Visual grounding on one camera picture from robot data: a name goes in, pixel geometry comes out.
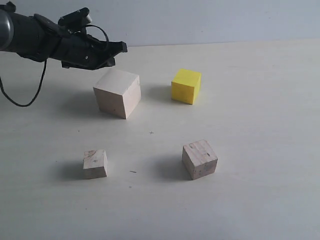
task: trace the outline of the wooden block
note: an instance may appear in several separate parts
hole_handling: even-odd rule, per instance
[[[100,111],[127,119],[141,100],[140,76],[111,67],[93,90]]]
[[[171,82],[171,98],[186,104],[194,104],[201,86],[200,72],[180,69]]]
[[[83,171],[86,179],[107,177],[107,155],[105,150],[84,152]]]
[[[218,158],[206,140],[184,145],[182,161],[192,180],[213,174],[216,170]]]

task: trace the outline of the yellow block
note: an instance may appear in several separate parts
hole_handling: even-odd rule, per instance
[[[171,98],[186,104],[194,104],[201,86],[201,73],[180,69],[171,82]]]

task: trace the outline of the white table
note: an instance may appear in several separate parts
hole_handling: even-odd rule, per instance
[[[8,94],[29,102],[42,66],[2,53]],[[140,75],[127,120],[98,110],[105,69],[49,60],[33,105],[0,96],[0,239],[320,239],[320,40],[129,47],[115,68]],[[195,105],[170,99],[179,68],[202,72]],[[219,160],[192,181],[200,139]],[[84,180],[95,149],[108,178]]]

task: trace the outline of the white wall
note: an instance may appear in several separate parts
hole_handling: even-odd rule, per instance
[[[38,13],[54,22],[88,7],[92,24],[103,27],[111,41],[129,46],[320,37],[319,0],[12,1],[18,13]]]

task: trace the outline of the small wooden cube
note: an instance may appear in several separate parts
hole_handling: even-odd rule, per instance
[[[127,119],[141,100],[140,76],[111,67],[93,90],[100,111]]]
[[[192,180],[213,174],[216,170],[218,158],[206,140],[184,145],[182,161]]]
[[[107,155],[105,150],[90,150],[84,152],[83,171],[86,179],[107,177]]]
[[[171,82],[171,98],[193,105],[201,86],[200,72],[180,69]]]

